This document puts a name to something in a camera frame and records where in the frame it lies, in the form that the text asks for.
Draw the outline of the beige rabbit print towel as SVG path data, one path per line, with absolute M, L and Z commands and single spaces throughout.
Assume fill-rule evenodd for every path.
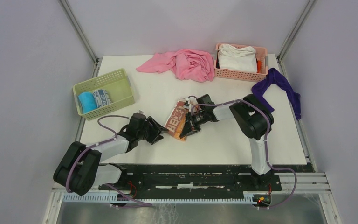
M 176 105 L 174 106 L 171 114 L 169 115 L 165 123 L 165 128 L 168 129 L 168 134 L 180 141 L 186 140 L 186 137 L 182 139 L 179 137 L 185 123 L 185 115 L 189 112 L 187 109 L 183 108 L 183 104 L 186 99 L 187 98 L 178 99 Z

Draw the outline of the green plastic basket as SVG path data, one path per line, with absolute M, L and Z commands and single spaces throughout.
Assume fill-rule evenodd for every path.
M 135 103 L 125 69 L 75 84 L 73 94 L 77 112 L 86 120 L 99 118 Z

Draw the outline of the blue white patterned cloth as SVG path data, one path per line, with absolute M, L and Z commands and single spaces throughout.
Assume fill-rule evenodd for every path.
M 111 99 L 105 89 L 97 89 L 93 91 L 93 97 L 96 102 L 96 107 L 101 108 L 111 104 Z

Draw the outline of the blue towel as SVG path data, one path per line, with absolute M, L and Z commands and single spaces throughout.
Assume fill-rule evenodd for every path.
M 82 114 L 88 113 L 97 109 L 96 101 L 94 96 L 90 92 L 83 92 L 78 96 L 78 99 L 82 106 Z

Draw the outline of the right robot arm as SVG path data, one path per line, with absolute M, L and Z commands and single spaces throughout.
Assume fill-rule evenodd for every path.
M 242 100 L 215 104 L 208 94 L 196 99 L 197 104 L 191 107 L 185 116 L 184 127 L 180 138 L 193 135 L 201 130 L 200 126 L 207 122 L 218 122 L 235 119 L 239 128 L 249 138 L 252 163 L 255 175 L 250 183 L 255 190 L 263 190 L 269 185 L 266 175 L 271 171 L 264 141 L 271 131 L 274 118 L 254 95 L 248 94 Z

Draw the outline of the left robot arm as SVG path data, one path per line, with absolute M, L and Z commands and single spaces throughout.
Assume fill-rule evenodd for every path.
M 65 187 L 68 193 L 85 195 L 93 186 L 110 183 L 122 190 L 128 184 L 128 177 L 122 174 L 118 165 L 101 165 L 106 159 L 125 154 L 138 146 L 142 140 L 153 145 L 163 139 L 168 129 L 151 116 L 134 113 L 129 123 L 116 132 L 111 128 L 112 137 L 90 145 L 74 141 L 53 174 L 53 180 Z

